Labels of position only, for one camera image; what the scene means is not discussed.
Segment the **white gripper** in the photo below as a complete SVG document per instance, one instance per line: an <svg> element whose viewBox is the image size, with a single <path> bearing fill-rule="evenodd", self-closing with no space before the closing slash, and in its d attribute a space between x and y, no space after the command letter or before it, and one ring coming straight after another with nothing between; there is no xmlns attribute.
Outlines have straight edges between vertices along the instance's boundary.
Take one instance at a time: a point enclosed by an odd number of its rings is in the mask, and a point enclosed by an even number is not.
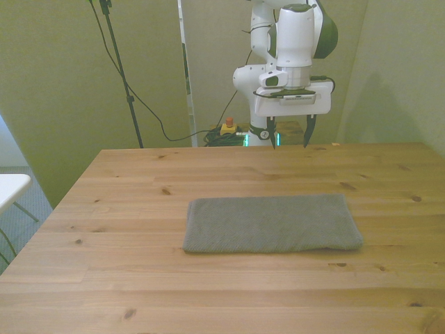
<svg viewBox="0 0 445 334"><path fill-rule="evenodd" d="M304 116L306 130L303 147L307 147L316 126L316 115L326 114L331 108L332 82L315 82L306 88L287 90L279 88L258 88L254 92L253 111L266 118L267 131L273 148L276 147L276 122L278 116Z"/></svg>

